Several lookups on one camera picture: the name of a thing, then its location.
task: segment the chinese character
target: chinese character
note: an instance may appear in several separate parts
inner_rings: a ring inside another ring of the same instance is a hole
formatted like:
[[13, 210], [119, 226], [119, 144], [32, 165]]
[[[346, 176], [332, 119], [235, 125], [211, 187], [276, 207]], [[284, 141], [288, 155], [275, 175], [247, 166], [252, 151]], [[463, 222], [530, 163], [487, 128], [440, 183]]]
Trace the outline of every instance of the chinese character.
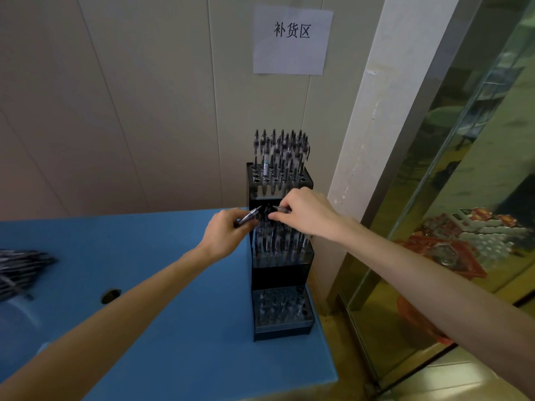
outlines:
[[291, 36], [293, 36], [294, 38], [297, 38], [298, 35], [298, 28], [299, 28], [299, 25], [297, 25], [296, 23], [291, 23], [290, 25], [288, 25], [288, 36], [287, 38], [290, 38]]
[[301, 33], [299, 34], [299, 38], [310, 38], [308, 35], [308, 30], [310, 29], [310, 24], [301, 24]]
[[286, 32], [286, 29], [284, 29], [284, 26], [283, 26], [283, 22], [281, 21], [280, 24], [277, 22], [277, 25], [275, 25], [275, 31], [273, 31], [275, 33], [275, 38], [277, 36], [280, 36], [281, 38], [283, 37], [283, 32]]

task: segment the person's left hand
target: person's left hand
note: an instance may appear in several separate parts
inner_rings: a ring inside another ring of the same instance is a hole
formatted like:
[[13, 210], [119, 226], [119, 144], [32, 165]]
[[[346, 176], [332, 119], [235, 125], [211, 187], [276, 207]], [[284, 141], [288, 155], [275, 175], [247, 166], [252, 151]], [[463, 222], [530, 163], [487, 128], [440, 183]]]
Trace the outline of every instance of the person's left hand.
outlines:
[[246, 209], [224, 209], [215, 214], [204, 231], [204, 237], [198, 248], [206, 251], [212, 263], [230, 255], [241, 240], [258, 225], [257, 220], [245, 222], [234, 228], [234, 222], [249, 213]]

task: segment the hand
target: hand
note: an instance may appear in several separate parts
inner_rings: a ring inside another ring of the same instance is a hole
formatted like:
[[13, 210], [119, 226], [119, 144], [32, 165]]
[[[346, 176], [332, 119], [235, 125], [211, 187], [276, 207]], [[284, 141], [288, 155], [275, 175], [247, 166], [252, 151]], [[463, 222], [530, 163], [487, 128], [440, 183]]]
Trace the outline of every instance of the hand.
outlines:
[[206, 252], [212, 263], [234, 252], [242, 239], [258, 225], [258, 221], [253, 220], [234, 228], [236, 219], [243, 218], [248, 212], [239, 208], [224, 209], [208, 222], [204, 237], [197, 247]]
[[291, 208], [291, 214], [272, 212], [269, 218], [283, 222], [307, 235], [329, 239], [341, 220], [341, 216], [332, 208], [324, 195], [308, 187], [291, 189], [280, 205]]

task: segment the person's right hand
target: person's right hand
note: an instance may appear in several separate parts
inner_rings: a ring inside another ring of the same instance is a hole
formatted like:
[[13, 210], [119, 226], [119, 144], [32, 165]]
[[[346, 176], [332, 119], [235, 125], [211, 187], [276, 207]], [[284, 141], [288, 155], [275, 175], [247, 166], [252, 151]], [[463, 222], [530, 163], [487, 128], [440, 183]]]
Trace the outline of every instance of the person's right hand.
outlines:
[[324, 195], [308, 187], [291, 189], [280, 202], [280, 206], [289, 207], [291, 214], [277, 211], [269, 214], [269, 218], [283, 222], [307, 235], [329, 239], [341, 221], [340, 215]]

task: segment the forearm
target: forearm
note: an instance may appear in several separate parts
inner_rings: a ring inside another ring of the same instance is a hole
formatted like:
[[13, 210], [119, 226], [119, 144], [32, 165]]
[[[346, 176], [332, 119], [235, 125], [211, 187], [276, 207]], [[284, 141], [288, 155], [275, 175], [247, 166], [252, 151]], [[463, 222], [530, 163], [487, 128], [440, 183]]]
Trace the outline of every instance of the forearm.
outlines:
[[78, 400], [211, 261], [193, 249], [79, 324], [0, 385], [0, 400]]
[[460, 346], [535, 397], [535, 322], [463, 277], [360, 224], [340, 221], [330, 238], [377, 272]]

